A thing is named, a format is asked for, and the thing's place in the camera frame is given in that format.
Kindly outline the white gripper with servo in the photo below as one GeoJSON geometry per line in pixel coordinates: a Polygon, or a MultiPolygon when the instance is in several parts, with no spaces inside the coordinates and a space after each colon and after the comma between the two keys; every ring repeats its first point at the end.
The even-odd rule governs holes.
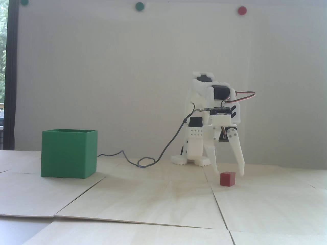
{"type": "Polygon", "coordinates": [[[244,156],[240,145],[236,124],[232,122],[231,114],[209,115],[208,125],[204,126],[204,149],[215,174],[219,174],[215,143],[226,140],[234,152],[239,174],[244,175],[244,156]]]}

